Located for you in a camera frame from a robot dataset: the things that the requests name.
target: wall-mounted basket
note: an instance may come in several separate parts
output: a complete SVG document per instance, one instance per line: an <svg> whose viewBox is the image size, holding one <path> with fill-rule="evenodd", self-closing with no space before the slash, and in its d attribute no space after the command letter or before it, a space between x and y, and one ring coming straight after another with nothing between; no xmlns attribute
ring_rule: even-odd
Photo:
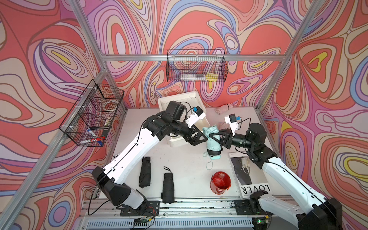
<svg viewBox="0 0 368 230"><path fill-rule="evenodd" d="M86 89L88 88L91 91L73 120L69 125L64 124L70 110L59 128L78 146L102 147L123 100L124 91L109 84L96 84L94 81Z"/></svg>
<svg viewBox="0 0 368 230"><path fill-rule="evenodd" d="M167 50L167 81L225 82L225 50Z"/></svg>

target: magazine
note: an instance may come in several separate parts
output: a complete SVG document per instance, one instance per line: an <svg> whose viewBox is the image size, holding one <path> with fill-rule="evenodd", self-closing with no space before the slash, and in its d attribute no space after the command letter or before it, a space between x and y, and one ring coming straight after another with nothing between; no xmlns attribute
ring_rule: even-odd
<svg viewBox="0 0 368 230"><path fill-rule="evenodd" d="M245 157L248 160L248 168L244 168L241 161ZM239 152L229 153L230 165L233 169L235 182L241 199L249 199L249 196L259 190L265 190L273 194L262 169L251 162L248 155Z"/></svg>

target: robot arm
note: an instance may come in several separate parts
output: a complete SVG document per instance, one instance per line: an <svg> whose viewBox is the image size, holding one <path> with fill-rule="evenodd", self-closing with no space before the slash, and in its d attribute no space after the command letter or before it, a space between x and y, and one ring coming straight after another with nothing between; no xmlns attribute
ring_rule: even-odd
<svg viewBox="0 0 368 230"><path fill-rule="evenodd" d="M272 176L299 204L291 205L260 190L250 196L250 206L254 213L274 213L301 230L339 229L342 223L342 205L335 198L327 199L292 172L265 145L267 133L261 124L250 124L247 133L242 135L234 132L237 129L235 114L225 118L225 121L230 124L231 129L219 130L209 136L228 149L232 145L245 148L251 161ZM220 136L220 140L213 138L216 135Z"/></svg>
<svg viewBox="0 0 368 230"><path fill-rule="evenodd" d="M92 175L98 187L114 206L125 204L133 209L144 209L145 197L124 182L133 167L166 135L180 135L191 145L207 141L207 137L194 125L205 114L196 107L185 122L178 121L185 106L171 101L165 111L150 116L143 123L137 136L104 168L96 167Z"/></svg>

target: black cable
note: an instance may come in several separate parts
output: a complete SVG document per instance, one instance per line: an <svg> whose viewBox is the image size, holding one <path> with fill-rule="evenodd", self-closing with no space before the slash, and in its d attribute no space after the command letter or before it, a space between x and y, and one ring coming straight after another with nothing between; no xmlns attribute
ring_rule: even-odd
<svg viewBox="0 0 368 230"><path fill-rule="evenodd" d="M142 129L142 127L143 127L143 123L141 124L140 129L139 129L137 142L138 142L138 140L139 140L139 136L141 135L141 129Z"/></svg>
<svg viewBox="0 0 368 230"><path fill-rule="evenodd" d="M247 154L246 152L240 152L240 151L236 148L236 146L235 146L235 150L236 150L236 151L238 151L239 153Z"/></svg>
<svg viewBox="0 0 368 230"><path fill-rule="evenodd" d="M191 107L191 108L190 108L190 110L188 110L188 111L186 112L186 113L187 113L187 116L188 116L188 113L192 111L192 109L194 109L194 107Z"/></svg>
<svg viewBox="0 0 368 230"><path fill-rule="evenodd" d="M235 204L234 202L230 204L231 207L236 208L237 206L241 206L241 207L245 207L245 208L249 208L249 205L242 205L242 204Z"/></svg>
<svg viewBox="0 0 368 230"><path fill-rule="evenodd" d="M270 227L270 225L271 225L271 222L272 222L272 215L270 216L270 215L268 215L268 213L267 213L267 211L266 211L266 215L268 216L268 218L270 218L270 222L268 223L268 225L267 225L267 228L266 228L266 230Z"/></svg>
<svg viewBox="0 0 368 230"><path fill-rule="evenodd" d="M179 103L187 103L189 105L189 108L192 107L188 102L179 102Z"/></svg>
<svg viewBox="0 0 368 230"><path fill-rule="evenodd" d="M98 182L97 182L97 184L95 185L95 187L93 188L93 191L92 191L92 194L91 194L91 198L89 199L89 204L88 204L88 211L87 211L87 214L90 216L90 215L92 215L92 214L94 214L102 205L104 205L104 204L106 204L108 201L106 201L105 203L103 203L103 204L101 204L94 212L92 212L92 214L89 214L89 207L91 206L91 201L92 201L92 196L93 196L93 193L95 192L95 189L96 189L96 187L97 187L97 185L102 181L102 179L104 179L105 178L105 176L103 176Z"/></svg>
<svg viewBox="0 0 368 230"><path fill-rule="evenodd" d="M145 228L145 229L149 229L149 228L150 228L150 227L155 223L155 217L156 217L156 216L154 216L154 217L153 217L153 222L152 222L152 224L151 224L150 226L148 226L147 228Z"/></svg>
<svg viewBox="0 0 368 230"><path fill-rule="evenodd" d="M239 123L238 123L238 130L240 130L241 129L241 124L242 124L242 122L243 121L246 121L246 120L248 120L249 119L249 125L251 125L251 118L250 117L248 117L247 119L244 119L244 120L241 120Z"/></svg>
<svg viewBox="0 0 368 230"><path fill-rule="evenodd" d="M288 170L286 170L284 167L282 167L281 165L279 165L279 164L276 164L276 163L273 163L273 162L266 162L266 163L271 163L271 164L275 164L275 165L277 165L277 166L279 166L280 168L282 168L283 170L285 170L285 171L287 171L292 177L294 177L294 179L295 180L297 180L301 185L303 185L303 187L306 189L306 190L308 190L308 192L310 192L319 202L321 202L327 209L328 209L328 211L330 211L330 213L332 214L332 216L335 218L335 220L337 221L337 223L338 223L338 227L339 227L339 229L342 229L342 227L341 227L341 225L340 225L340 223L339 223L339 220L337 219L337 217L335 216L335 214L333 214L333 212L331 211L331 209L329 209L328 207L327 207L327 205L325 205L325 203L324 202L322 202L315 194L313 194L302 182L300 182L291 172L289 172Z"/></svg>
<svg viewBox="0 0 368 230"><path fill-rule="evenodd" d="M187 119L187 117L188 117L188 110L187 110L187 107L184 107L184 109L185 109L185 119L184 119L184 121L185 121Z"/></svg>
<svg viewBox="0 0 368 230"><path fill-rule="evenodd" d="M141 210L140 213L138 213L135 209L132 209L132 211L134 212L134 214L138 215L138 216L143 216L144 213L148 213L149 215L153 215L153 213L146 211L146 210Z"/></svg>

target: colorful swirl backdrop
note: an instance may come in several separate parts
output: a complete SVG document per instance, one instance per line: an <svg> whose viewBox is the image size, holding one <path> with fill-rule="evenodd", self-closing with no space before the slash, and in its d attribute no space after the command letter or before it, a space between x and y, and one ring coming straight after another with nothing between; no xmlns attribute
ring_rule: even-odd
<svg viewBox="0 0 368 230"><path fill-rule="evenodd" d="M80 0L106 54L216 49L284 54L309 0ZM368 225L368 5L327 0L263 109L287 165L344 205L344 228ZM107 63L128 107L198 91L205 105L254 106L277 62L230 61L225 83L165 80L165 62ZM50 143L96 64L68 0L0 2L0 211ZM103 165L103 148L67 141L14 229L71 229Z"/></svg>
<svg viewBox="0 0 368 230"><path fill-rule="evenodd" d="M327 0L262 109L283 160L368 229L368 2Z"/></svg>
<svg viewBox="0 0 368 230"><path fill-rule="evenodd" d="M105 54L166 54L216 49L227 54L284 54L309 0L89 0L83 3ZM255 106L278 62L230 61L226 83L166 81L166 62L107 63L127 107L158 107L157 99L198 91L207 106Z"/></svg>
<svg viewBox="0 0 368 230"><path fill-rule="evenodd" d="M0 212L99 71L65 0L0 1ZM103 148L65 142L13 229L72 227L120 119Z"/></svg>

